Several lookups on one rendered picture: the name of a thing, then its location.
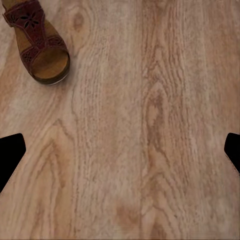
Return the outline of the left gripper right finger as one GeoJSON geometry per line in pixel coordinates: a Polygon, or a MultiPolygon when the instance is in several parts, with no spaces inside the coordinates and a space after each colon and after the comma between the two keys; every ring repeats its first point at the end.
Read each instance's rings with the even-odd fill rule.
{"type": "Polygon", "coordinates": [[[240,173],[240,135],[229,133],[227,135],[224,151],[240,173]]]}

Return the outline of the sandal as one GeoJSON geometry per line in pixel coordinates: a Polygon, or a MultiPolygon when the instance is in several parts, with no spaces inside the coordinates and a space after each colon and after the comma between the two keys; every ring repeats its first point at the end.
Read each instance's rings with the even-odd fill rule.
{"type": "Polygon", "coordinates": [[[53,85],[70,70],[70,55],[62,37],[46,19],[37,0],[1,0],[3,17],[14,27],[20,58],[39,83],[53,85]]]}

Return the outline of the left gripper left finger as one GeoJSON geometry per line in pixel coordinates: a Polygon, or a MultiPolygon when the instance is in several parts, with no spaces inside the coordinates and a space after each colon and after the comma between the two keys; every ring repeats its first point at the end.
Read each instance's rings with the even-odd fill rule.
{"type": "Polygon", "coordinates": [[[0,193],[26,153],[22,133],[0,138],[0,193]]]}

